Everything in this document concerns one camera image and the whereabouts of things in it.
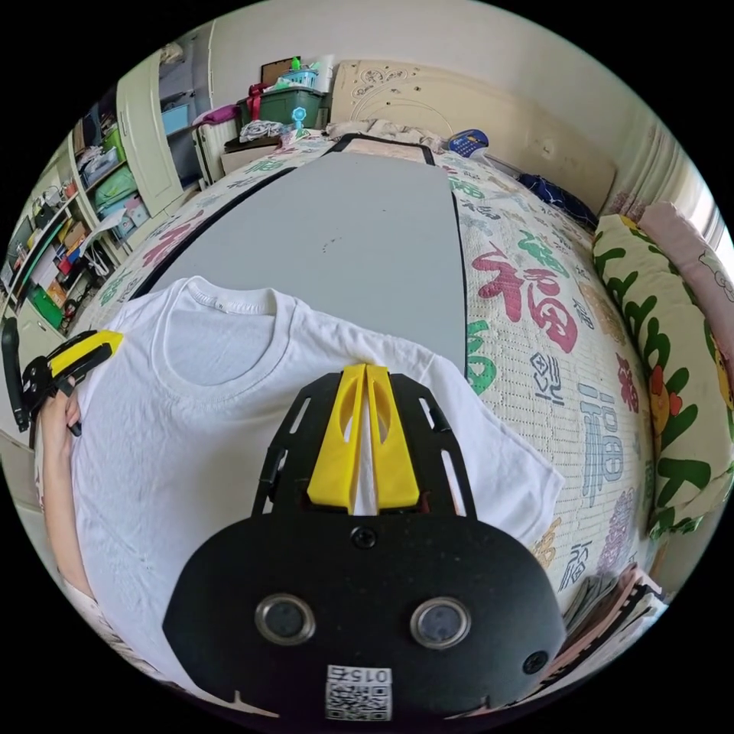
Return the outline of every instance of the carved headboard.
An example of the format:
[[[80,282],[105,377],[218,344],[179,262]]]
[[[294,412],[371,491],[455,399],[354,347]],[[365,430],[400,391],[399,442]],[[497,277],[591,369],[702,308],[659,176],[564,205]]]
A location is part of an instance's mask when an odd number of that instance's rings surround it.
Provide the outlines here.
[[[491,158],[547,178],[595,213],[616,174],[605,154],[535,102],[442,69],[398,61],[340,62],[331,122],[369,119],[425,128],[444,138],[482,130]]]

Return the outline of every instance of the pillow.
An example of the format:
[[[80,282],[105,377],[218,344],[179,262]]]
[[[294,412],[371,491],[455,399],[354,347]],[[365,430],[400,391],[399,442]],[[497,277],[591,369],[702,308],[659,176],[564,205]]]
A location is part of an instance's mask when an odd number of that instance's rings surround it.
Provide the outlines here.
[[[695,530],[726,500],[734,477],[734,397],[716,339],[678,270],[626,217],[601,218],[593,260],[648,380],[656,461],[651,535]]]
[[[651,204],[640,228],[680,271],[711,324],[734,384],[734,282],[696,228],[667,201]]]

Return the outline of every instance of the qr code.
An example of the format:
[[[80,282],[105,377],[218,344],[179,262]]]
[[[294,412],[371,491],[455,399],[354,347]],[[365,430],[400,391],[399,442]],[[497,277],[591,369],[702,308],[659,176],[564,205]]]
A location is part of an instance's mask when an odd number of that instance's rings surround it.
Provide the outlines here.
[[[326,717],[336,721],[389,721],[390,671],[384,668],[329,666]]]

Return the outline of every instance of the red strap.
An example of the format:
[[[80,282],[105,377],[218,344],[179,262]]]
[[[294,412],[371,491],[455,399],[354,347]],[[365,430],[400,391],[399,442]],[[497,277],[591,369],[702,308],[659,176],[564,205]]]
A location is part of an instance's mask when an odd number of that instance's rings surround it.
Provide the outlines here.
[[[267,84],[253,84],[250,87],[249,97],[246,99],[247,111],[250,113],[251,120],[260,119],[260,95],[264,89],[267,89]]]

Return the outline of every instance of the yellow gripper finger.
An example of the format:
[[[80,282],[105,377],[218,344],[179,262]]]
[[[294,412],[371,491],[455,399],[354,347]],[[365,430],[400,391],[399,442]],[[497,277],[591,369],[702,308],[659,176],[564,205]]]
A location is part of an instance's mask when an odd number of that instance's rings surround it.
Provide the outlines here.
[[[56,375],[59,375],[63,370],[76,362],[77,359],[81,359],[102,344],[109,344],[112,349],[112,354],[114,354],[120,346],[121,341],[122,334],[114,331],[98,331],[78,344],[73,344],[58,356],[55,356],[49,364],[51,376],[56,377]]]
[[[420,492],[390,375],[386,367],[368,365],[366,376],[378,512],[414,507]]]
[[[315,505],[343,508],[350,515],[354,514],[359,478],[364,388],[365,365],[347,367],[307,490]]]

